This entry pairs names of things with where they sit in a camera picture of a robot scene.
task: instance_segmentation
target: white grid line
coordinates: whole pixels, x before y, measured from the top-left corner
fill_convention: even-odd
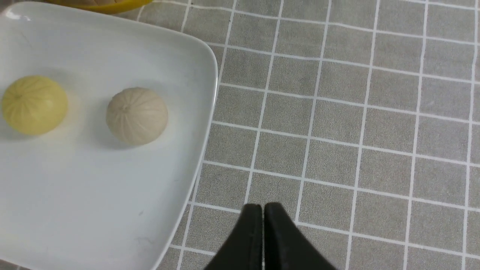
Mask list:
[[[206,207],[206,208],[210,208],[210,209],[217,209],[216,206],[212,206],[212,205],[202,205],[202,207]],[[229,212],[236,212],[236,211],[238,211],[238,210],[230,209]],[[355,237],[361,237],[361,238],[375,240],[375,241],[381,241],[381,242],[385,242],[385,243],[391,243],[391,244],[396,244],[396,245],[406,245],[406,246],[409,246],[409,247],[415,247],[415,248],[420,248],[420,249],[425,249],[425,250],[437,251],[437,252],[452,254],[452,255],[457,255],[457,256],[463,256],[464,255],[462,252],[458,252],[458,251],[436,248],[436,247],[427,246],[427,245],[406,243],[406,242],[403,242],[403,241],[398,241],[398,240],[393,240],[393,239],[388,239],[388,238],[382,238],[382,237],[372,236],[372,235],[368,235],[368,234],[350,233],[349,231],[344,231],[344,230],[340,230],[340,229],[334,229],[334,228],[309,224],[309,223],[305,223],[305,222],[296,222],[296,224],[298,226],[309,227],[309,228],[318,229],[318,230],[327,231],[327,232],[340,233],[340,234],[345,234],[345,235],[352,235],[352,236],[355,236]],[[196,249],[196,248],[182,247],[182,246],[179,246],[179,245],[170,245],[170,247],[180,249],[180,250],[196,252],[196,253],[200,253],[200,254],[211,255],[211,256],[215,255],[214,252],[200,250],[200,249]],[[480,259],[479,255],[474,255],[474,254],[465,254],[465,257],[473,258],[473,259]]]
[[[328,21],[330,20],[330,10],[332,8],[332,0],[328,0],[328,7],[327,7],[327,17],[325,19],[325,27],[324,27],[324,37],[322,40],[322,47],[320,50],[320,58],[324,57],[324,51],[325,51],[325,44],[326,44],[326,39],[327,39],[327,32],[328,32]],[[317,78],[315,80],[315,92],[314,96],[317,96],[318,93],[318,88],[320,86],[320,76],[322,74],[322,63],[323,61],[318,62],[318,70],[317,70]],[[315,118],[315,108],[317,105],[317,101],[313,99],[312,101],[312,111],[310,113],[310,124],[308,127],[308,136],[307,136],[307,146],[305,148],[305,156],[303,157],[303,169],[301,173],[302,180],[300,181],[300,189],[299,189],[299,197],[297,199],[297,210],[295,212],[295,222],[299,221],[299,216],[300,216],[300,206],[301,206],[301,198],[303,194],[303,184],[304,184],[304,178],[305,178],[305,173],[307,171],[307,160],[308,160],[308,153],[310,151],[310,141],[312,138],[312,129],[313,129],[313,120]]]
[[[373,22],[372,47],[370,51],[370,65],[369,65],[368,77],[367,77],[367,91],[365,93],[365,101],[363,104],[363,115],[362,115],[362,121],[361,121],[359,146],[363,145],[363,135],[365,132],[365,123],[367,120],[367,104],[368,104],[368,97],[370,93],[370,83],[372,78],[373,56],[375,55],[375,38],[377,34],[376,30],[378,25],[379,9],[380,9],[380,0],[377,0],[376,7],[375,7],[375,20]],[[357,168],[355,172],[355,185],[353,188],[352,211],[350,216],[350,229],[349,229],[349,235],[348,235],[347,258],[345,263],[345,270],[348,270],[350,267],[350,255],[352,250],[352,238],[353,238],[352,233],[353,233],[353,225],[355,221],[355,209],[357,206],[357,194],[358,194],[358,186],[359,186],[359,178],[360,178],[361,154],[362,154],[362,147],[359,147],[358,156],[357,156]]]
[[[142,16],[142,12],[144,11],[145,6],[142,6],[140,10],[138,11],[137,18],[135,19],[137,22],[140,21],[140,16]]]
[[[169,1],[169,0],[155,0],[154,2],[176,4],[176,5],[180,5],[180,6],[188,6],[188,4],[186,4],[186,3]],[[418,0],[407,0],[407,2],[425,4],[425,1],[418,1]],[[442,4],[442,3],[430,3],[430,4],[435,4],[435,5],[439,5],[439,6],[448,6],[448,7],[453,7],[453,8],[461,8],[461,9],[467,9],[467,10],[474,10],[474,8],[463,7],[463,6],[458,6],[458,5],[450,5],[450,4]],[[194,8],[197,8],[197,9],[222,10],[222,11],[227,11],[227,12],[232,11],[232,9],[225,8],[225,7],[218,7],[218,6],[200,6],[200,5],[193,5],[193,4],[190,5],[190,6],[194,7]],[[261,14],[256,14],[256,13],[252,13],[252,12],[245,12],[245,11],[238,11],[238,10],[234,10],[233,12],[238,13],[238,14],[252,16],[252,17],[259,17],[259,18],[272,19],[272,20],[280,19],[281,21],[299,22],[299,23],[316,24],[316,25],[324,25],[326,23],[326,22],[322,22],[322,21],[313,21],[313,20],[293,19],[293,18],[283,18],[283,17],[261,15]],[[358,27],[358,26],[353,26],[353,25],[347,25],[347,24],[342,24],[342,23],[329,22],[328,24],[329,25],[340,26],[340,27],[344,27],[344,28],[350,28],[350,29],[354,29],[354,30],[359,30],[359,31],[364,31],[364,32],[373,32],[373,29]],[[399,37],[423,38],[423,36],[421,36],[421,35],[398,33],[398,32],[385,31],[385,30],[376,30],[376,32],[378,34],[387,34],[387,35],[394,35],[394,36],[399,36]],[[445,42],[464,44],[464,45],[472,45],[472,46],[476,44],[475,42],[448,39],[448,38],[442,38],[442,37],[427,37],[427,40],[438,40],[438,41],[445,41]]]
[[[211,205],[211,204],[198,203],[198,202],[188,202],[188,204],[193,205],[193,206],[200,206],[200,207],[215,209],[215,210],[224,211],[224,212],[231,212],[231,213],[240,214],[240,210],[230,209],[230,208],[221,207],[221,206],[215,206],[215,205]]]
[[[247,167],[230,165],[230,164],[225,164],[225,163],[221,163],[221,162],[217,162],[217,161],[204,160],[203,163],[204,164],[209,164],[209,165],[215,165],[215,166],[219,166],[219,167],[241,170],[241,171],[248,171],[248,172],[250,171],[250,168],[247,168]],[[337,183],[333,183],[333,182],[315,180],[315,179],[310,179],[310,178],[302,178],[300,176],[282,174],[282,173],[278,173],[278,172],[269,172],[269,171],[264,171],[264,170],[259,170],[259,169],[253,169],[253,172],[267,174],[267,175],[271,175],[271,176],[282,177],[282,178],[289,178],[289,179],[297,180],[297,181],[303,180],[303,181],[310,182],[310,183],[322,184],[322,185],[327,185],[327,186],[332,186],[332,187],[339,187],[339,188],[344,188],[344,189],[349,189],[349,190],[354,190],[355,189],[355,187],[350,186],[350,185],[337,184]],[[377,191],[377,190],[367,189],[367,188],[362,188],[362,187],[358,187],[357,190],[360,191],[360,192],[376,194],[376,195],[381,195],[381,196],[387,196],[387,197],[392,197],[392,198],[399,198],[399,199],[404,199],[404,200],[410,199],[410,197],[406,196],[406,195],[388,193],[388,192]],[[451,207],[451,208],[462,209],[462,210],[467,209],[468,211],[473,211],[473,212],[480,212],[480,208],[465,207],[464,205],[444,203],[444,202],[433,201],[433,200],[428,200],[428,199],[423,199],[423,198],[415,198],[414,197],[414,198],[412,198],[412,201],[428,203],[428,204],[444,206],[444,207]]]
[[[425,58],[425,50],[427,46],[427,22],[428,22],[428,0],[424,5],[423,11],[423,40],[422,40],[422,48],[420,54],[420,68],[419,68],[419,83],[417,88],[417,116],[415,117],[415,133],[413,136],[413,155],[412,155],[412,165],[410,168],[410,189],[408,192],[408,208],[407,208],[407,227],[405,232],[405,249],[403,253],[403,270],[407,270],[408,264],[408,243],[410,237],[410,222],[411,222],[411,215],[412,215],[412,198],[413,198],[413,186],[415,181],[415,164],[416,164],[416,157],[417,157],[417,143],[418,143],[418,133],[419,133],[419,125],[420,125],[420,100],[421,100],[421,88],[422,88],[422,81],[423,81],[423,65],[424,65],[424,58]]]
[[[247,129],[247,130],[253,130],[253,131],[261,131],[261,132],[266,132],[266,133],[276,134],[276,135],[290,136],[290,137],[293,137],[293,138],[302,138],[302,139],[307,139],[308,138],[308,136],[306,136],[306,135],[298,135],[298,134],[286,133],[286,132],[269,130],[269,129],[264,129],[264,128],[259,129],[259,128],[256,128],[256,127],[243,126],[243,125],[232,124],[232,123],[225,123],[225,122],[220,122],[220,121],[215,121],[215,120],[213,120],[212,123],[213,124],[224,125],[224,126],[242,128],[242,129]],[[354,144],[354,143],[346,143],[346,142],[335,141],[335,140],[332,140],[332,139],[320,138],[320,137],[315,137],[315,136],[310,136],[310,139],[321,141],[321,142],[343,145],[343,146],[352,146],[352,147],[358,147],[358,148],[362,148],[362,149],[380,151],[380,152],[384,152],[384,153],[398,154],[398,155],[402,155],[402,156],[413,157],[413,153],[391,150],[391,149],[386,149],[386,148],[359,145],[359,144]],[[439,158],[439,157],[431,157],[431,156],[421,155],[421,154],[416,154],[416,157],[426,159],[426,160],[435,160],[435,161],[442,161],[442,162],[453,163],[453,164],[458,164],[458,165],[467,165],[466,161],[460,161],[460,160],[449,160],[449,159],[444,159],[444,158]],[[480,164],[470,163],[470,166],[480,168]]]
[[[410,111],[410,110],[394,109],[394,108],[382,107],[382,106],[371,105],[371,104],[365,105],[365,104],[362,104],[362,103],[356,103],[356,102],[351,102],[351,101],[346,101],[346,100],[340,100],[340,99],[334,99],[334,98],[304,96],[304,95],[292,94],[292,93],[287,93],[287,92],[279,92],[279,91],[273,91],[273,90],[265,90],[265,89],[253,88],[253,87],[248,87],[248,86],[239,86],[239,85],[226,84],[226,83],[220,83],[220,85],[221,85],[221,86],[228,86],[228,87],[235,87],[235,88],[245,89],[245,90],[258,91],[258,92],[267,92],[267,93],[271,93],[271,94],[283,95],[283,96],[288,96],[288,97],[293,97],[293,98],[308,98],[308,99],[324,100],[324,101],[330,101],[330,102],[335,102],[335,103],[340,103],[340,104],[346,104],[346,105],[351,105],[351,106],[357,106],[357,107],[365,107],[365,106],[367,106],[367,108],[369,108],[369,109],[387,110],[387,111],[392,111],[392,112],[399,112],[399,113],[406,113],[406,114],[412,114],[412,115],[419,115],[419,116],[436,118],[436,119],[447,120],[447,121],[454,121],[454,122],[459,122],[459,123],[470,123],[470,121],[467,120],[467,119],[453,118],[453,117],[435,115],[435,114],[424,113],[424,112],[418,112],[418,113],[417,113],[417,112],[415,112],[415,111]],[[473,123],[474,125],[480,125],[480,122],[472,121],[472,123]]]
[[[478,10],[479,7],[479,0],[475,0],[475,10]],[[478,12],[475,12],[475,30],[474,30],[474,41],[478,43],[478,29],[479,29],[479,17]],[[462,237],[462,270],[465,270],[466,267],[466,256],[467,253],[467,232],[468,232],[468,196],[469,196],[469,189],[470,189],[470,162],[471,162],[471,153],[472,153],[472,122],[473,122],[473,106],[474,106],[474,99],[475,99],[475,71],[477,65],[477,57],[478,57],[478,47],[474,47],[473,51],[473,61],[472,61],[472,83],[470,86],[470,112],[468,115],[468,120],[470,123],[468,124],[468,144],[467,144],[467,175],[465,177],[465,210],[463,214],[463,237]]]
[[[411,2],[411,3],[418,3],[418,4],[425,4],[426,1],[422,0],[401,0],[404,2]],[[467,7],[467,6],[460,6],[460,5],[453,5],[453,4],[446,4],[442,2],[429,2],[429,5],[434,5],[434,6],[443,6],[443,7],[448,7],[448,8],[454,8],[454,9],[463,9],[463,10],[478,10],[478,8],[475,7]]]
[[[264,119],[265,104],[266,104],[266,100],[267,100],[267,90],[270,87],[270,77],[272,76],[274,53],[275,53],[275,48],[276,48],[276,42],[278,40],[278,32],[280,30],[280,17],[282,16],[282,11],[283,11],[283,0],[280,1],[280,9],[278,10],[278,20],[276,22],[275,37],[274,37],[274,40],[273,40],[272,53],[271,53],[271,57],[270,57],[270,64],[268,66],[268,74],[267,74],[267,80],[266,80],[266,83],[265,83],[264,98],[263,98],[263,101],[262,101],[262,109],[260,110],[260,119],[258,121],[257,136],[255,138],[255,145],[253,147],[252,164],[250,165],[250,173],[248,175],[247,190],[245,192],[244,203],[248,203],[248,196],[250,195],[250,187],[252,185],[253,169],[255,167],[255,159],[257,157],[258,143],[260,141],[260,129],[262,128],[262,121]]]
[[[180,32],[183,33],[185,29],[185,24],[187,23],[188,19],[188,11],[190,11],[190,7],[192,6],[192,0],[188,0],[187,7],[185,8],[185,16],[183,17],[183,22],[181,23]]]
[[[274,56],[286,57],[286,58],[292,58],[292,59],[298,59],[298,60],[324,61],[324,62],[352,65],[352,66],[364,67],[364,68],[370,68],[371,67],[374,70],[388,71],[388,72],[392,72],[392,73],[412,75],[412,76],[420,76],[420,74],[417,73],[417,72],[397,70],[397,69],[379,67],[379,66],[374,66],[374,65],[370,66],[370,65],[367,65],[367,64],[355,63],[355,62],[350,62],[350,61],[336,60],[336,59],[330,59],[330,58],[321,59],[319,57],[303,57],[303,56],[296,56],[296,55],[283,54],[283,53],[271,53],[271,52],[268,52],[268,51],[249,49],[249,48],[238,47],[238,46],[233,46],[233,45],[223,45],[223,44],[213,43],[213,42],[206,42],[206,43],[208,45],[211,45],[211,46],[225,47],[225,48],[228,48],[228,49],[238,49],[238,50],[243,50],[243,51],[248,51],[248,52],[260,53],[260,54],[266,54],[266,55],[274,55]],[[423,74],[422,76],[424,78],[438,79],[438,80],[449,81],[449,82],[468,83],[468,84],[471,83],[471,80],[444,77],[444,76],[438,76],[438,75],[433,75],[433,74]]]
[[[236,5],[237,5],[237,0],[233,0],[232,12],[230,14],[230,21],[228,23],[227,35],[225,37],[225,45],[228,44],[228,39],[230,38],[230,32],[232,30],[232,24],[233,24],[233,16],[235,14],[233,11],[235,10]],[[184,21],[183,21],[182,25],[184,25],[184,23],[186,22],[186,20],[187,20],[186,17],[187,17],[187,14],[185,14],[185,18],[184,18]],[[220,64],[220,70],[218,72],[217,90],[220,87],[219,82],[221,81],[222,76],[223,76],[223,69],[224,69],[224,66],[225,66],[226,55],[227,55],[227,49],[224,49],[223,50],[223,55],[222,55],[222,62]],[[200,166],[200,168],[198,170],[197,179],[196,179],[196,182],[195,182],[195,188],[193,189],[193,196],[192,196],[193,201],[195,201],[196,196],[197,196],[198,185],[199,185],[199,182],[200,182],[201,173],[202,173],[202,166]],[[186,243],[187,243],[188,230],[190,228],[190,223],[192,221],[193,208],[194,208],[194,204],[191,204],[190,205],[190,210],[189,210],[189,213],[188,213],[187,224],[185,226],[185,232],[183,233],[183,240],[182,240],[182,248],[183,249],[180,250],[179,260],[178,260],[178,263],[177,263],[177,270],[181,269],[181,264],[182,264],[182,261],[183,261],[183,252],[184,252],[184,248],[186,247]]]
[[[190,251],[190,252],[195,252],[195,253],[199,253],[199,254],[205,254],[205,255],[209,255],[209,256],[215,256],[215,252],[211,252],[211,251],[206,251],[206,250],[201,250],[201,249],[196,249],[196,248],[191,248],[191,247],[182,247],[182,246],[179,246],[179,245],[170,245],[171,248],[174,248],[174,249],[179,249],[180,252],[182,250],[184,251]]]

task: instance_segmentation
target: yellow container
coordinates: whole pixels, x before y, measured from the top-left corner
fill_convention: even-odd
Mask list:
[[[49,2],[57,5],[83,9],[103,14],[117,14],[126,12],[129,10],[133,10],[139,8],[143,5],[150,3],[152,0],[123,0],[118,1],[118,3],[113,4],[105,4],[105,5],[98,5],[98,4],[77,4],[82,2],[89,2],[87,0],[80,1],[80,0],[48,0]]]

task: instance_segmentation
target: dough ball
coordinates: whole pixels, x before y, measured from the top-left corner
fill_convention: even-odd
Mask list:
[[[167,122],[165,102],[150,89],[125,89],[116,94],[107,107],[108,128],[117,139],[132,146],[156,140]]]
[[[16,131],[41,135],[56,128],[67,115],[67,94],[42,76],[27,76],[10,85],[1,101],[5,121]]]

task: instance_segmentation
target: table surface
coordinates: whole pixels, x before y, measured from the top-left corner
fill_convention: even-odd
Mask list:
[[[218,61],[203,168],[159,269],[202,269],[242,205],[270,201],[339,269],[480,269],[478,2],[175,0],[119,14],[198,37]]]

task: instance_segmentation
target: yellow bowl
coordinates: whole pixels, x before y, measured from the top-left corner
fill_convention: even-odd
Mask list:
[[[49,2],[57,5],[88,10],[103,14],[117,14],[126,12],[129,10],[133,10],[139,8],[143,5],[150,3],[152,0],[124,0],[120,3],[110,4],[110,5],[103,5],[103,6],[79,6],[79,5],[71,5],[66,3],[65,0],[48,0]]]

